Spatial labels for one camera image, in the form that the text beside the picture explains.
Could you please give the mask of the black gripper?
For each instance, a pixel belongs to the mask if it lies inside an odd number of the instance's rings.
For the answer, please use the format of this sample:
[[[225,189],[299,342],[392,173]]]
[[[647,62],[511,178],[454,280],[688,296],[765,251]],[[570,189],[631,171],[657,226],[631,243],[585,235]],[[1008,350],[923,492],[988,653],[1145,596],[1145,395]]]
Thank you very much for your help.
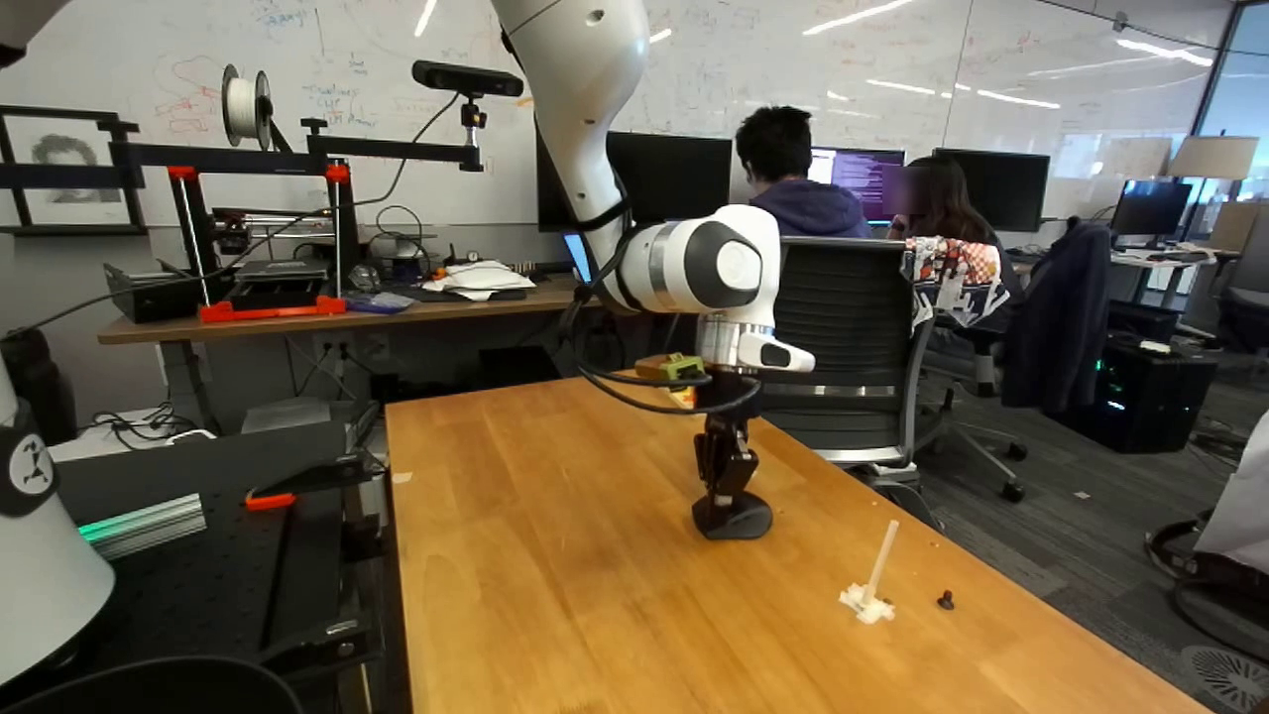
[[[749,418],[763,385],[746,373],[716,373],[698,391],[693,407],[701,412],[701,432],[693,436],[701,505],[721,505],[733,497],[749,501],[749,479],[758,472],[758,455],[749,453]]]

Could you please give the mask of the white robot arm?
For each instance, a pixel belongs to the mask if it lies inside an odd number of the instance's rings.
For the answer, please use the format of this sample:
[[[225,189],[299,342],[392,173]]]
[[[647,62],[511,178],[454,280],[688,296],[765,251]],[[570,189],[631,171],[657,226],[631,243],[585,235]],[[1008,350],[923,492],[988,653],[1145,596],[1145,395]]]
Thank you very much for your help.
[[[749,201],[635,223],[635,184],[610,135],[651,62],[643,0],[492,0],[521,62],[536,132],[566,193],[601,293],[619,311],[698,320],[698,358],[721,385],[811,373],[817,358],[779,337],[782,226]]]

